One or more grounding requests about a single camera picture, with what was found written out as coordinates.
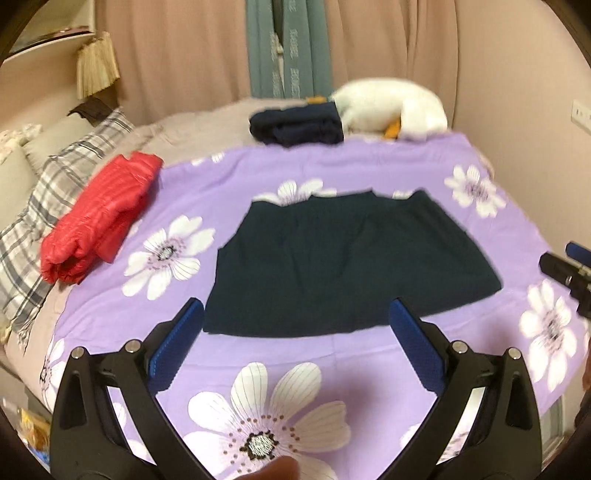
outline electrical outlet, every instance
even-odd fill
[[[587,133],[591,134],[591,108],[583,105],[578,100],[573,101],[573,112],[570,115],[573,123],[577,124]]]

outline purple floral bedsheet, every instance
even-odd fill
[[[547,244],[460,134],[423,144],[244,148],[163,170],[154,203],[115,262],[92,272],[68,299],[41,375],[47,406],[53,408],[75,346],[118,350],[171,319],[189,297],[205,301],[216,250],[254,199],[286,205],[367,189],[405,198],[419,188],[469,232],[504,284],[488,299],[427,320],[479,352],[520,348],[543,414],[581,364],[586,329],[567,291],[538,270]],[[113,391],[112,398],[131,448],[149,458],[121,395]],[[157,398],[215,477],[234,478],[291,455],[304,480],[374,480],[435,399],[388,327],[297,339],[202,333]],[[442,459],[457,453],[470,424],[460,423]]]

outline gray plaid pillowcase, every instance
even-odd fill
[[[43,167],[27,207],[0,233],[0,306],[22,350],[52,285],[41,278],[41,240],[69,212],[95,167],[131,132],[121,109]]]

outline beige bedding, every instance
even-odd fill
[[[138,127],[116,147],[111,158],[128,156],[133,150],[158,155],[165,166],[212,155],[229,148],[256,145],[249,132],[249,117],[272,107],[302,105],[302,100],[245,99],[213,112],[178,113],[152,125]],[[376,135],[364,137],[378,138]],[[482,157],[492,176],[492,166]],[[41,399],[39,376],[44,365],[54,327],[66,306],[72,286],[58,285],[50,292],[34,323],[27,351],[23,355],[17,337],[11,336],[5,350],[13,370]]]

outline dark green skirt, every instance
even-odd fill
[[[423,191],[254,202],[217,254],[203,330],[252,337],[348,333],[388,324],[391,300],[419,316],[484,299],[501,281]]]

